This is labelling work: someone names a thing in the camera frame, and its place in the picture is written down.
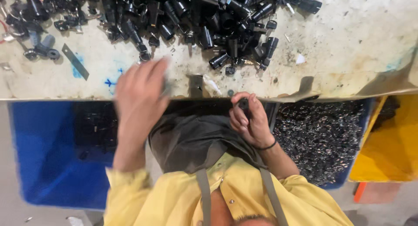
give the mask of workbench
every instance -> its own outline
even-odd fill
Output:
[[[388,90],[415,90],[418,0],[319,1],[323,5],[316,15],[298,10],[292,15],[287,8],[279,7],[276,15],[271,16],[278,28],[270,36],[280,41],[265,72],[257,73],[254,65],[246,65],[234,75],[225,75],[225,67],[213,70],[209,66],[209,59],[215,55],[213,49],[202,51],[195,46],[190,56],[180,35],[173,41],[162,41],[154,58],[171,58],[166,73],[170,96],[189,96],[188,74],[204,76],[208,97],[227,97],[227,91],[233,90],[276,101],[294,101],[310,95],[356,99]],[[87,4],[83,10],[87,13]],[[84,33],[77,34],[56,30],[52,22],[59,18],[61,15],[56,15],[43,26],[56,37],[55,49],[61,52],[66,43],[76,54],[89,72],[88,80],[81,77],[62,52],[57,61],[31,62],[23,56],[18,42],[5,42],[0,45],[0,63],[8,63],[8,67],[0,69],[0,99],[112,99],[118,77],[138,61],[138,51],[129,41],[112,45],[98,20],[90,20],[82,26]],[[28,40],[24,44],[31,47]],[[302,63],[296,64],[298,58]],[[390,88],[385,86],[386,90],[373,90],[375,86],[371,86],[376,81],[391,82],[390,79],[399,77],[400,85],[392,83]]]

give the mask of gray apron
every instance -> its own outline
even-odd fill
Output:
[[[213,166],[225,152],[242,158],[260,170],[277,222],[280,226],[288,226],[270,172],[257,151],[230,128],[229,117],[181,112],[163,115],[148,140],[164,173],[196,173],[202,196],[204,226],[211,225],[211,192],[206,169]]]

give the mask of right hand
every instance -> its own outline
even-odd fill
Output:
[[[248,99],[251,119],[248,121],[242,109],[238,107],[241,98]],[[270,133],[267,114],[263,105],[255,94],[239,92],[231,98],[233,108],[229,110],[230,123],[233,130],[239,132],[242,137],[257,148],[266,148],[275,142],[274,136]]]

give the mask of concrete floor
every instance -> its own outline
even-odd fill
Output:
[[[69,226],[66,217],[81,218],[85,226],[100,224],[101,213],[31,206],[19,194],[15,154],[11,140],[7,104],[0,102],[0,225],[7,226]],[[147,150],[147,168],[153,182],[162,174],[157,162]],[[404,183],[395,200],[388,204],[356,204],[353,202],[355,183],[347,182],[337,190],[329,191],[355,226],[403,226],[418,213],[418,182]]]

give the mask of man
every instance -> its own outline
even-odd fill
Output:
[[[106,226],[352,225],[326,191],[299,175],[255,94],[234,95],[229,118],[194,109],[163,115],[166,68],[166,59],[133,65],[118,81]],[[248,98],[249,120],[241,98]],[[145,170],[147,137],[164,171],[154,187]]]

